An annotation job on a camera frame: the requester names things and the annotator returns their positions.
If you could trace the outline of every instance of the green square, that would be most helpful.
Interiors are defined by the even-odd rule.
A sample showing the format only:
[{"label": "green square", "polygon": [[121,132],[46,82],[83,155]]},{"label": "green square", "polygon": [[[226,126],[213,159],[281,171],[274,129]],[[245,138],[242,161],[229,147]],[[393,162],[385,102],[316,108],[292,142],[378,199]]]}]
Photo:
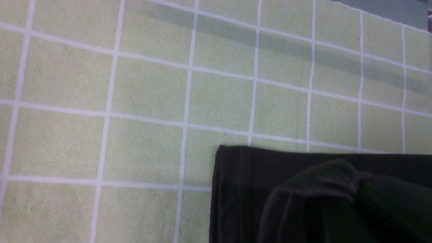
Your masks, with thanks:
[{"label": "green square", "polygon": [[312,0],[263,0],[261,26],[310,38],[312,4]]},{"label": "green square", "polygon": [[258,0],[201,0],[200,10],[256,24]]},{"label": "green square", "polygon": [[307,93],[258,83],[254,132],[305,139],[307,103]]},{"label": "green square", "polygon": [[358,153],[355,150],[345,150],[345,149],[323,147],[323,146],[316,146],[316,145],[311,145],[310,152],[311,153]]},{"label": "green square", "polygon": [[89,185],[9,181],[0,241],[87,243],[94,201]]},{"label": "green square", "polygon": [[246,145],[248,137],[198,129],[187,130],[184,184],[211,186],[219,145]]},{"label": "green square", "polygon": [[317,0],[316,39],[360,51],[360,12],[330,0]]},{"label": "green square", "polygon": [[0,164],[3,164],[6,155],[6,146],[9,136],[12,107],[0,105]]},{"label": "green square", "polygon": [[120,0],[37,0],[33,29],[114,49]]},{"label": "green square", "polygon": [[406,109],[432,114],[432,74],[407,70]]},{"label": "green square", "polygon": [[402,113],[363,104],[362,148],[402,153]]},{"label": "green square", "polygon": [[21,33],[0,29],[0,99],[15,98],[23,38]]},{"label": "green square", "polygon": [[311,43],[261,32],[258,77],[308,87],[311,75]]},{"label": "green square", "polygon": [[194,14],[146,0],[127,0],[120,50],[188,63]]},{"label": "green square", "polygon": [[0,0],[0,22],[25,27],[29,3],[29,0]]},{"label": "green square", "polygon": [[119,58],[112,111],[183,121],[187,70]]},{"label": "green square", "polygon": [[172,243],[177,191],[102,187],[97,243]]},{"label": "green square", "polygon": [[33,38],[22,101],[104,111],[111,64],[110,55]]},{"label": "green square", "polygon": [[177,184],[182,128],[112,118],[104,179]]},{"label": "green square", "polygon": [[407,153],[432,154],[432,118],[405,113]]},{"label": "green square", "polygon": [[253,82],[194,72],[189,122],[247,131]]},{"label": "green square", "polygon": [[210,192],[183,191],[181,201],[180,243],[209,242]]},{"label": "green square", "polygon": [[317,46],[312,88],[357,98],[360,91],[361,68],[359,55]]},{"label": "green square", "polygon": [[365,58],[364,70],[362,99],[391,106],[402,106],[403,67]]},{"label": "green square", "polygon": [[293,142],[278,141],[259,137],[252,138],[252,146],[268,150],[306,153],[306,144],[298,144]]},{"label": "green square", "polygon": [[432,34],[405,28],[407,65],[432,71]]},{"label": "green square", "polygon": [[254,29],[198,16],[194,65],[253,76]]},{"label": "green square", "polygon": [[356,102],[312,95],[311,141],[357,147],[358,108]]},{"label": "green square", "polygon": [[402,25],[364,15],[364,52],[403,63]]},{"label": "green square", "polygon": [[11,175],[96,179],[103,117],[20,109]]}]

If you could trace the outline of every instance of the grid pattern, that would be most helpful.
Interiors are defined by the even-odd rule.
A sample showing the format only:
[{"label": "grid pattern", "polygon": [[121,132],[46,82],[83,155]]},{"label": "grid pattern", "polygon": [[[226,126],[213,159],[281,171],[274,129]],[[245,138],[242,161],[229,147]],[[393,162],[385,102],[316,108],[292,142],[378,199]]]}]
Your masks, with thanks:
[{"label": "grid pattern", "polygon": [[[320,0],[313,0],[312,1],[312,9],[311,9],[311,35],[310,37],[304,37],[300,35],[296,35],[293,33],[287,33],[281,30],[271,29],[268,27],[261,26],[262,21],[262,15],[263,15],[263,1],[259,0],[257,1],[257,19],[256,24],[246,22],[243,20],[238,20],[238,18],[232,17],[232,16],[222,16],[215,13],[210,13],[207,11],[200,10],[200,2],[199,0],[195,0],[192,6],[184,6],[182,3],[176,4],[176,3],[170,3],[165,2],[161,0],[150,0],[151,3],[156,3],[160,6],[166,6],[173,9],[176,9],[178,11],[191,13],[193,15],[192,18],[192,26],[191,26],[191,37],[190,37],[190,46],[189,46],[189,52],[188,52],[188,61],[187,63],[183,63],[182,61],[173,62],[168,61],[164,58],[156,58],[151,55],[143,55],[138,53],[131,53],[127,51],[122,51],[122,29],[124,29],[125,23],[125,6],[127,1],[126,0],[120,0],[119,1],[119,7],[118,9],[118,20],[117,20],[117,27],[115,32],[115,41],[114,46],[112,49],[107,48],[104,45],[91,45],[88,43],[78,42],[75,40],[72,40],[73,38],[65,38],[60,37],[57,35],[47,34],[43,31],[34,30],[33,28],[33,22],[35,18],[35,12],[36,12],[36,0],[30,0],[29,2],[29,10],[28,10],[28,16],[25,27],[19,27],[10,23],[6,22],[0,22],[0,29],[4,29],[7,31],[17,32],[23,34],[23,45],[22,45],[22,51],[21,56],[19,60],[19,69],[18,69],[18,75],[17,75],[17,82],[16,82],[16,88],[15,88],[15,94],[13,99],[8,99],[3,97],[0,99],[0,105],[4,106],[11,106],[12,107],[12,114],[11,114],[11,122],[10,122],[10,129],[8,130],[7,135],[7,144],[6,144],[6,152],[5,152],[5,160],[3,164],[3,174],[0,175],[1,179],[1,189],[0,189],[0,201],[2,202],[2,206],[6,205],[6,199],[8,192],[7,188],[9,187],[8,184],[12,182],[44,182],[47,184],[65,184],[65,185],[86,185],[86,186],[93,186],[95,188],[94,190],[94,201],[92,203],[92,216],[91,216],[91,224],[90,224],[90,232],[89,232],[89,238],[90,242],[98,242],[98,228],[99,224],[102,222],[102,225],[100,227],[104,227],[104,221],[105,214],[104,211],[101,210],[101,207],[108,207],[106,206],[106,203],[102,202],[103,198],[103,191],[104,188],[134,188],[134,189],[166,189],[168,191],[175,190],[177,193],[177,200],[175,201],[175,205],[173,206],[173,210],[175,211],[174,216],[174,224],[172,226],[172,232],[173,235],[171,237],[168,237],[170,240],[168,241],[174,241],[174,242],[181,242],[185,241],[182,240],[182,232],[185,232],[183,234],[191,234],[193,233],[189,232],[188,229],[184,229],[184,226],[182,226],[182,220],[183,215],[184,217],[188,217],[188,209],[187,203],[191,203],[190,201],[187,201],[187,203],[182,202],[185,198],[188,198],[190,195],[187,194],[188,192],[210,192],[211,188],[209,187],[209,184],[207,183],[187,183],[185,184],[185,179],[187,179],[187,144],[188,144],[188,138],[192,136],[191,131],[199,130],[199,131],[206,131],[206,132],[216,132],[216,133],[224,133],[224,134],[230,134],[235,136],[244,136],[247,138],[247,141],[245,141],[245,144],[247,145],[253,145],[255,146],[255,139],[265,139],[265,140],[271,140],[271,141],[277,141],[280,143],[291,143],[291,144],[298,144],[298,145],[304,145],[305,146],[305,152],[315,152],[319,151],[314,148],[330,148],[335,150],[346,150],[348,152],[358,152],[358,153],[392,153],[392,152],[398,152],[397,150],[394,151],[390,147],[387,149],[386,147],[379,147],[375,148],[369,146],[364,147],[362,146],[363,143],[368,143],[368,136],[370,134],[363,133],[365,129],[362,129],[363,124],[368,124],[367,121],[364,122],[364,120],[369,119],[368,116],[365,116],[365,114],[374,114],[374,109],[382,109],[380,111],[389,112],[390,115],[383,115],[386,118],[394,118],[395,116],[392,116],[390,112],[400,112],[401,113],[401,126],[399,126],[398,130],[400,130],[401,133],[401,152],[410,152],[407,150],[407,145],[410,144],[409,141],[407,141],[406,136],[406,119],[408,119],[407,116],[410,116],[410,119],[412,117],[421,117],[421,119],[430,119],[432,118],[431,112],[426,112],[425,110],[418,109],[406,109],[407,99],[408,99],[408,92],[407,92],[407,85],[408,85],[408,72],[409,71],[415,71],[422,73],[424,75],[427,75],[427,81],[431,82],[430,75],[432,74],[432,71],[429,69],[425,69],[424,67],[416,67],[414,64],[410,63],[410,65],[407,64],[407,49],[406,49],[406,32],[407,29],[412,30],[409,26],[404,26],[401,24],[397,24],[401,28],[401,41],[403,46],[403,62],[398,62],[391,60],[389,58],[382,57],[380,55],[374,55],[370,54],[365,51],[365,24],[364,19],[366,18],[366,15],[369,17],[370,15],[368,13],[365,13],[360,10],[355,10],[359,12],[359,26],[360,26],[360,47],[358,50],[353,50],[350,48],[346,48],[340,45],[332,44],[329,42],[325,42],[322,40],[317,39],[316,35],[316,21],[317,21],[317,1]],[[254,55],[253,55],[253,75],[246,75],[245,72],[239,71],[226,71],[224,68],[216,68],[216,67],[205,67],[205,65],[199,65],[195,64],[194,61],[197,60],[196,57],[196,48],[197,48],[197,30],[199,29],[199,23],[201,22],[201,17],[208,17],[209,19],[214,19],[217,21],[222,21],[225,23],[229,23],[234,26],[239,26],[241,28],[247,28],[252,29],[255,32],[255,42],[254,42]],[[374,18],[379,19],[380,21],[384,21],[376,16],[373,16]],[[260,50],[263,49],[260,47],[260,37],[263,36],[263,33],[270,33],[275,34],[278,36],[281,36],[283,38],[289,38],[292,40],[300,41],[302,43],[308,43],[311,45],[311,59],[310,59],[310,74],[308,79],[308,84],[303,85],[294,85],[292,83],[285,83],[280,82],[279,80],[270,80],[267,78],[260,77],[260,63],[259,63],[259,57],[260,57]],[[25,74],[26,74],[26,66],[28,62],[28,55],[29,55],[29,49],[31,47],[31,41],[33,38],[38,38],[42,40],[46,40],[53,43],[60,43],[63,45],[66,45],[68,47],[72,48],[78,48],[83,50],[92,51],[95,53],[100,54],[107,54],[109,56],[112,56],[112,63],[110,68],[110,75],[109,75],[109,84],[108,84],[108,94],[106,97],[106,106],[104,111],[97,111],[93,109],[78,109],[76,107],[64,107],[64,106],[58,106],[58,105],[52,105],[52,104],[46,104],[44,102],[34,102],[34,101],[24,101],[22,100],[22,94],[23,94],[23,88],[25,85]],[[360,84],[359,84],[359,94],[358,97],[352,97],[348,95],[343,95],[337,92],[328,92],[328,91],[322,91],[314,88],[314,78],[316,78],[316,55],[318,54],[317,48],[323,47],[323,48],[330,48],[332,50],[341,51],[347,54],[352,54],[355,56],[360,57],[360,63],[361,63],[361,73],[360,73]],[[121,58],[129,58],[134,60],[140,60],[140,61],[146,61],[154,64],[161,64],[168,67],[173,67],[177,69],[183,69],[187,72],[187,80],[185,84],[185,96],[184,96],[184,115],[183,120],[176,120],[176,119],[161,119],[159,117],[152,117],[152,116],[145,116],[141,114],[126,114],[118,111],[112,111],[113,102],[114,102],[114,90],[116,83],[119,82],[117,80],[117,71],[118,71],[118,63],[120,62]],[[366,68],[368,68],[365,65],[365,59],[372,59],[379,62],[391,64],[397,67],[403,68],[403,102],[400,106],[397,105],[389,105],[384,102],[375,102],[371,100],[363,99],[365,86],[367,85],[365,83],[365,73]],[[193,95],[193,82],[194,82],[194,75],[195,73],[204,73],[204,74],[212,74],[217,75],[218,77],[226,77],[231,79],[238,79],[238,80],[245,80],[245,81],[251,81],[252,82],[252,92],[251,92],[251,105],[250,105],[250,115],[249,115],[249,122],[248,122],[248,128],[246,130],[242,129],[233,129],[233,128],[227,128],[226,126],[214,126],[209,124],[204,124],[202,122],[196,122],[192,123],[189,121],[189,118],[191,116],[191,96]],[[305,126],[305,134],[304,135],[293,135],[290,134],[274,134],[273,132],[266,132],[265,128],[262,128],[263,125],[260,123],[260,118],[262,115],[260,115],[259,112],[261,112],[260,105],[262,104],[262,97],[260,92],[263,92],[263,90],[276,88],[278,90],[288,90],[289,92],[293,92],[296,95],[299,94],[299,96],[302,96],[303,94],[306,96],[306,116],[305,121],[303,123],[306,124]],[[323,97],[323,100],[338,100],[337,102],[354,102],[357,105],[356,113],[358,114],[357,117],[357,130],[355,131],[356,134],[356,140],[357,140],[357,146],[354,145],[347,145],[347,144],[339,144],[337,142],[324,142],[320,141],[319,139],[314,139],[317,135],[314,135],[317,128],[314,128],[314,123],[311,123],[313,121],[313,107],[314,107],[314,99],[315,97]],[[18,125],[19,125],[19,118],[21,116],[20,110],[36,110],[36,111],[45,111],[45,112],[56,112],[56,113],[62,113],[67,115],[83,115],[88,117],[94,117],[94,118],[101,118],[103,119],[103,126],[102,126],[102,142],[101,142],[101,148],[100,148],[100,154],[98,155],[98,166],[97,166],[97,176],[93,179],[82,179],[82,178],[64,178],[64,177],[49,177],[49,176],[34,176],[34,175],[26,175],[26,174],[15,174],[13,173],[13,151],[14,146],[17,143],[16,137],[17,132],[19,132]],[[169,127],[175,127],[181,129],[181,142],[180,142],[180,166],[179,166],[179,176],[178,176],[178,183],[160,183],[160,182],[130,182],[130,181],[118,181],[118,180],[107,180],[104,179],[104,171],[106,171],[108,164],[106,163],[107,160],[107,148],[109,146],[109,136],[111,131],[111,123],[113,120],[116,119],[126,119],[126,120],[132,120],[137,122],[145,122],[150,124],[157,124],[157,125],[163,125],[163,126],[169,126]],[[421,124],[430,124],[428,121],[423,122]],[[186,214],[182,213],[183,209],[186,208]],[[155,240],[161,240],[165,241],[167,240],[166,236],[163,235],[163,239],[158,239],[158,236],[156,236]]]}]

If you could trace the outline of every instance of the folded fabric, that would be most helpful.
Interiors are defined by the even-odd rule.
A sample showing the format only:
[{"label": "folded fabric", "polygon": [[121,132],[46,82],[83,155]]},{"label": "folded fabric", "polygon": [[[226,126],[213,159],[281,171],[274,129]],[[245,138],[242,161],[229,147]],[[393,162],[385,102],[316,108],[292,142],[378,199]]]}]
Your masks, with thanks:
[{"label": "folded fabric", "polygon": [[[324,163],[337,159],[342,160]],[[382,240],[380,233],[409,228],[407,224],[412,222],[413,215],[422,213],[423,225],[429,222],[431,172],[432,157],[424,155],[284,153],[221,146],[216,154],[213,175],[210,242],[311,242],[314,238],[307,239],[308,230],[315,223],[308,218],[310,208],[312,211],[321,208],[320,215],[330,218],[342,219],[354,212],[348,218],[351,224],[340,224],[340,220],[328,222],[325,232],[330,235],[331,227],[352,225],[357,220],[356,212],[370,216],[358,219],[359,229],[362,223],[371,225],[371,220],[385,222],[390,218],[388,227],[380,228],[384,230],[369,229],[372,238]],[[395,190],[394,185],[403,188]],[[416,199],[404,198],[407,193]],[[388,214],[391,211],[383,207],[383,202],[396,202],[394,207],[405,210],[399,212],[409,214],[402,220],[395,219],[395,215]],[[362,207],[368,203],[374,207]],[[367,227],[359,229],[357,233],[365,235]],[[401,231],[400,235],[410,239],[413,232],[422,233],[421,229],[413,231],[411,227],[406,232]],[[428,235],[420,237],[423,238],[411,239],[424,240]]]}]

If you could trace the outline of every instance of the terry cloth fabric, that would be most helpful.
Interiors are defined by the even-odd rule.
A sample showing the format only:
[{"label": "terry cloth fabric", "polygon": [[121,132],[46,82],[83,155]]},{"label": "terry cloth fabric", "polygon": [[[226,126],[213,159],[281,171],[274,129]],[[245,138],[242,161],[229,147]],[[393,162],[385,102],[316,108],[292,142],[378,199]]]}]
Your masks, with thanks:
[{"label": "terry cloth fabric", "polygon": [[[323,164],[337,159],[340,160],[331,166]],[[432,156],[426,155],[286,153],[220,146],[213,174],[210,242],[285,242],[284,237],[295,235],[299,237],[291,239],[292,242],[306,242],[302,222],[305,200],[325,195],[351,203],[364,199],[361,204],[364,205],[369,202],[369,194],[358,193],[359,182],[395,198],[403,198],[415,189],[416,197],[424,200],[417,204],[419,200],[405,198],[398,203],[411,211],[425,212],[427,219],[431,217],[428,200],[432,197],[427,197],[431,196],[428,194],[432,188],[431,173]],[[394,190],[395,183],[404,183],[403,189]],[[376,213],[373,209],[376,208],[356,207],[370,216]],[[277,233],[281,226],[295,233],[285,232],[281,236]]]}]

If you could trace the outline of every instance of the gray surface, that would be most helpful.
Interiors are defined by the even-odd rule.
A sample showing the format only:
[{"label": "gray surface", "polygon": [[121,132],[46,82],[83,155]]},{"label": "gray surface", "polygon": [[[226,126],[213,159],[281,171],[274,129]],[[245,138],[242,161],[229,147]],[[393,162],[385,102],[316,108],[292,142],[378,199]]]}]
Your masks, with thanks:
[{"label": "gray surface", "polygon": [[432,0],[332,0],[419,29],[428,30],[428,4]]}]

